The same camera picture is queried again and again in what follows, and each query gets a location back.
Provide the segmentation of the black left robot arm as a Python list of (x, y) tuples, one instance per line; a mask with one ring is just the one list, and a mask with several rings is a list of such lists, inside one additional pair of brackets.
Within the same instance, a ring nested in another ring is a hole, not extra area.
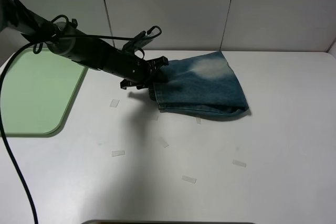
[(153, 31), (159, 30), (159, 26), (144, 30), (135, 37), (125, 38), (126, 44), (122, 49), (108, 44), (108, 36), (86, 35), (77, 26), (75, 19), (49, 21), (29, 10), (23, 10), (21, 3), (1, 0), (1, 29), (16, 30), (34, 46), (46, 44), (56, 55), (120, 77), (123, 79), (121, 89), (143, 89), (156, 82), (167, 82), (167, 76), (161, 70), (169, 64), (166, 57), (145, 60), (135, 54), (137, 51), (142, 52), (143, 47), (156, 38)]

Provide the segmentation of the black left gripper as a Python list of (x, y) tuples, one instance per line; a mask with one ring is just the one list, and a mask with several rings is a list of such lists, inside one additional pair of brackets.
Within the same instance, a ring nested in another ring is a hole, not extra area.
[(145, 81), (151, 73), (157, 73), (163, 66), (168, 66), (165, 56), (147, 60), (120, 50), (108, 50), (104, 58), (104, 71), (122, 78), (120, 88), (136, 87), (143, 89)]

